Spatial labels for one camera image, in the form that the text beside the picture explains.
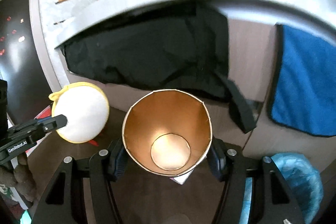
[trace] red object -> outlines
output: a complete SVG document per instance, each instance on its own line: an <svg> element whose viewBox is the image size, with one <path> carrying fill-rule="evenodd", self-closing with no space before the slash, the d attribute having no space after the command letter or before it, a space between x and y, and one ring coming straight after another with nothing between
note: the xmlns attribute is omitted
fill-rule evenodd
<svg viewBox="0 0 336 224"><path fill-rule="evenodd" d="M95 140L90 140L88 143L94 145L94 146L99 146L99 144Z"/></svg>
<svg viewBox="0 0 336 224"><path fill-rule="evenodd" d="M40 114L38 114L35 118L39 119L39 118L45 118L51 116L51 107L47 106L45 109L42 110L42 112Z"/></svg>

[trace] black strap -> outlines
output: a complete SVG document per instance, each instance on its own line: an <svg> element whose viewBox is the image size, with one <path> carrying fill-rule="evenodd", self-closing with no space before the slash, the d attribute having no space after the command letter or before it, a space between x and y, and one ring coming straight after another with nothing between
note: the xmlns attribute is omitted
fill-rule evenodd
<svg viewBox="0 0 336 224"><path fill-rule="evenodd" d="M225 77L220 78L231 94L231 99L229 101L229 114L231 119L244 134L255 129L257 124L254 120L252 110L236 84Z"/></svg>

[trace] blue plastic bag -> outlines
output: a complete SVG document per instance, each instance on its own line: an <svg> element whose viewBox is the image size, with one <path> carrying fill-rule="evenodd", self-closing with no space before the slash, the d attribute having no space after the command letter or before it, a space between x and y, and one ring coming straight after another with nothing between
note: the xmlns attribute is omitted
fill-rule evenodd
<svg viewBox="0 0 336 224"><path fill-rule="evenodd" d="M304 221L310 224L319 210L323 198L323 186L320 173L302 154L280 153L272 157L289 188L296 197ZM250 214L252 179L246 179L243 210L239 224L247 224Z"/></svg>

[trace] black bag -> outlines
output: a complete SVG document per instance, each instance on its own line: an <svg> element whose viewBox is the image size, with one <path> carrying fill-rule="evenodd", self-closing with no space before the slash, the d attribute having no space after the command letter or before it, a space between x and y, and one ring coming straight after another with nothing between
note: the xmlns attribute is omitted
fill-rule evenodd
<svg viewBox="0 0 336 224"><path fill-rule="evenodd" d="M228 80L227 18L195 2L102 23L65 43L73 73L142 90L180 89L230 102L230 116L247 133L252 111Z"/></svg>

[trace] screw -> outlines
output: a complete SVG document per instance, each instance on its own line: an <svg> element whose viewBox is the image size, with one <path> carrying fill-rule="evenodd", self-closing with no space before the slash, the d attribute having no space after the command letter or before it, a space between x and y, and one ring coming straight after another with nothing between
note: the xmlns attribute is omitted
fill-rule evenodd
<svg viewBox="0 0 336 224"><path fill-rule="evenodd" d="M99 155L100 156L106 156L109 152L106 149L100 150Z"/></svg>
<svg viewBox="0 0 336 224"><path fill-rule="evenodd" d="M270 164L272 162L272 159L270 157L263 157L262 160L267 164Z"/></svg>
<svg viewBox="0 0 336 224"><path fill-rule="evenodd" d="M237 151L234 150L234 149L229 149L229 150L227 151L227 153L228 153L230 156L236 156L236 155L237 155Z"/></svg>
<svg viewBox="0 0 336 224"><path fill-rule="evenodd" d="M70 156L67 156L67 157L65 157L64 158L64 160L63 160L66 164L68 164L69 162L71 162L72 161L72 157L70 157Z"/></svg>

